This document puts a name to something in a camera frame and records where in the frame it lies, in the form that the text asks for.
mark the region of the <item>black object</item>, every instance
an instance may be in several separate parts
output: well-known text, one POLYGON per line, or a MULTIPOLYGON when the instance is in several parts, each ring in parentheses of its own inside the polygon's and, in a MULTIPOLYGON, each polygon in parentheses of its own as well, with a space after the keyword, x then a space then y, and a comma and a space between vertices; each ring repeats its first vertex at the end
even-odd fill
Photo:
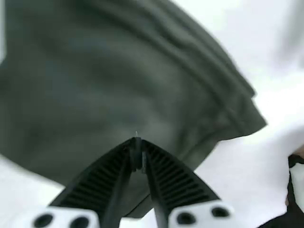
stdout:
POLYGON ((34 221, 34 227, 35 228, 46 227, 52 222, 52 220, 53 220, 53 216, 51 214, 41 215, 34 221))
MULTIPOLYGON (((50 206, 90 209, 98 214, 101 228, 117 228, 123 216, 120 202, 124 189, 132 171, 139 169, 148 177, 159 228, 168 227, 168 216, 176 207, 219 199, 181 161, 136 137, 86 168, 50 206)), ((182 215, 182 220, 188 224, 195 222, 189 215, 182 215)))
POLYGON ((78 217, 71 222, 69 228, 87 228, 89 225, 89 219, 86 217, 78 217))
MULTIPOLYGON (((289 168, 294 167, 297 163, 304 164, 304 159, 296 154, 292 154, 288 158, 289 168)), ((287 212, 279 217, 276 217, 259 228, 303 228, 304 213, 297 205, 294 194, 294 187, 291 175, 289 174, 288 182, 288 206, 287 212)))
POLYGON ((212 214, 214 217, 220 218, 220 217, 228 217, 229 216, 229 212, 225 209, 225 208, 214 208, 212 209, 212 214))

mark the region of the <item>green fabric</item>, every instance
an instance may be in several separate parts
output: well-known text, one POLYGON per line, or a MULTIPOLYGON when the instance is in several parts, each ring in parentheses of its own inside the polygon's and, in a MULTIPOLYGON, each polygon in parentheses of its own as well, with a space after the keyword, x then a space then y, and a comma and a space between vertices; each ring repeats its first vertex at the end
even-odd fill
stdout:
MULTIPOLYGON (((7 0, 0 152, 67 184, 139 136, 195 169, 220 140, 265 122, 218 43, 166 0, 7 0)), ((137 173, 122 205, 152 204, 137 173)))

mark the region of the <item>screw hole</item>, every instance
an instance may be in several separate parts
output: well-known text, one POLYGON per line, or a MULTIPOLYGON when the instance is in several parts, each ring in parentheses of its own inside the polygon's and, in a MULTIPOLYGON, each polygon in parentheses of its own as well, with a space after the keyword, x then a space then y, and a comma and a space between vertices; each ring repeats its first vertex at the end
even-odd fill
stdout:
POLYGON ((87 228, 89 220, 86 217, 76 218, 70 225, 70 228, 87 228))
POLYGON ((177 222, 181 225, 189 225, 196 222, 195 217, 188 213, 188 212, 182 212, 177 216, 177 222))
POLYGON ((228 217, 230 215, 229 212, 225 208, 221 208, 221 207, 216 207, 216 208, 212 209, 212 214, 214 217, 217 217, 217 218, 228 217))
POLYGON ((53 216, 51 214, 44 214, 39 216, 35 222, 34 227, 35 228, 43 228, 48 226, 53 220, 53 216))

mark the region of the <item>white surface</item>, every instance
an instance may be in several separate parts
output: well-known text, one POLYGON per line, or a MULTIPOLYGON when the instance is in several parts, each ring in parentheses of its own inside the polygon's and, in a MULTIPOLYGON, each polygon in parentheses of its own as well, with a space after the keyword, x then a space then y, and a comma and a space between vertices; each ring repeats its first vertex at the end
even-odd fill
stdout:
MULTIPOLYGON (((304 3, 302 0, 175 0, 228 50, 257 90, 269 125, 218 144, 196 170, 239 214, 244 228, 283 214, 287 157, 304 144, 304 3)), ((0 161, 0 227, 46 205, 61 186, 0 161)), ((156 227, 153 212, 127 227, 156 227)))
POLYGON ((290 169, 297 205, 304 212, 304 165, 297 163, 290 169))
POLYGON ((214 200, 207 203, 198 203, 190 206, 175 208, 169 216, 169 228, 185 228, 185 225, 178 223, 178 215, 181 213, 190 213, 196 219, 194 224, 189 228, 243 228, 238 217, 235 215, 234 209, 222 202, 221 200, 214 200), (214 217, 212 210, 214 208, 225 209, 229 216, 214 217))

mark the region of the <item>dark green cloth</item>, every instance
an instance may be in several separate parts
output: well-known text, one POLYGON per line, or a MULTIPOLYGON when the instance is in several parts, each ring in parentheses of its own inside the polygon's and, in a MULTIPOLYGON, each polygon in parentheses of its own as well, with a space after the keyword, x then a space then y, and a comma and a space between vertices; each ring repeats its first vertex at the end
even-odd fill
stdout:
MULTIPOLYGON (((139 136, 195 169, 220 140, 265 122, 218 43, 167 0, 7 0, 0 152, 67 184, 139 136)), ((131 179, 123 214, 144 215, 131 179)))

